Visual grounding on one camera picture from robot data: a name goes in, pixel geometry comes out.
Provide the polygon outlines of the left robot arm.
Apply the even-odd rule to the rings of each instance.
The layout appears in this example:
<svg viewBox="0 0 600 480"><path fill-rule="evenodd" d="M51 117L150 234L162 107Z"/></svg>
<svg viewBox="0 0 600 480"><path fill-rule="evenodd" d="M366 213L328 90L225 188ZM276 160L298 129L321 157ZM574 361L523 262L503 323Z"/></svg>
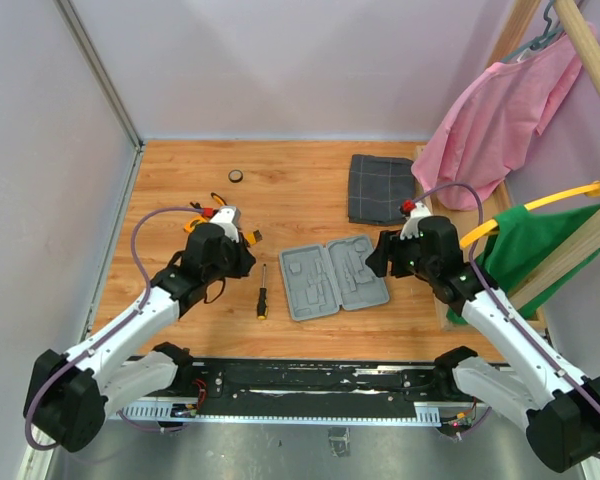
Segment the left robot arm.
<svg viewBox="0 0 600 480"><path fill-rule="evenodd" d="M183 353L178 348L161 347L136 365L126 361L205 301L211 284L248 276L255 259L237 214L222 208L196 227L185 248L102 330L63 353L47 350L36 359L23 412L28 429L41 430L74 453L96 437L112 413L136 399L163 389L180 396L192 388L194 371L177 361Z"/></svg>

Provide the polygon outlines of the grey plastic tool case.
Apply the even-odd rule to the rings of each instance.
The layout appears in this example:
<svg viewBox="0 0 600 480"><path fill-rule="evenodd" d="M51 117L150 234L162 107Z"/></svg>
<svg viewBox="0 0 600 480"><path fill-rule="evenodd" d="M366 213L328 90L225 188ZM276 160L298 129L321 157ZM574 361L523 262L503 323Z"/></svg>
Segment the grey plastic tool case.
<svg viewBox="0 0 600 480"><path fill-rule="evenodd" d="M291 318L296 322L386 304L385 281L366 265L367 235L283 250L279 264Z"/></svg>

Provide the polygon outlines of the flathead screwdriver black yellow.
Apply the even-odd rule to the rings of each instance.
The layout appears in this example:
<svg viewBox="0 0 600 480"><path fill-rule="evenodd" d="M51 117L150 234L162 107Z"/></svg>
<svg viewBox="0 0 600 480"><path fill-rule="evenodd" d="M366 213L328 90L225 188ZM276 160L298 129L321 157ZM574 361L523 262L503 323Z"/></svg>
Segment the flathead screwdriver black yellow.
<svg viewBox="0 0 600 480"><path fill-rule="evenodd" d="M262 265L262 276L261 285L259 288L259 295L256 305L256 315L259 320L265 320L268 316L268 303L267 303L267 265Z"/></svg>

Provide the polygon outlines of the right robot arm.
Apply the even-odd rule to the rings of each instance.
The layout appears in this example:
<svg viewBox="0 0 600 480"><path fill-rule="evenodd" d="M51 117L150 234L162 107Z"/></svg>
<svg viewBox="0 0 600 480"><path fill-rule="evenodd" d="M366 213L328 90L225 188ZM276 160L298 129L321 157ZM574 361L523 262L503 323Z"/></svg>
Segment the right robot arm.
<svg viewBox="0 0 600 480"><path fill-rule="evenodd" d="M440 397L454 400L465 393L484 401L520 428L555 472L600 458L600 376L587 376L528 325L491 276L463 255L448 218L411 216L402 229L381 231L366 264L378 277L426 282L514 371L506 374L470 354L434 373Z"/></svg>

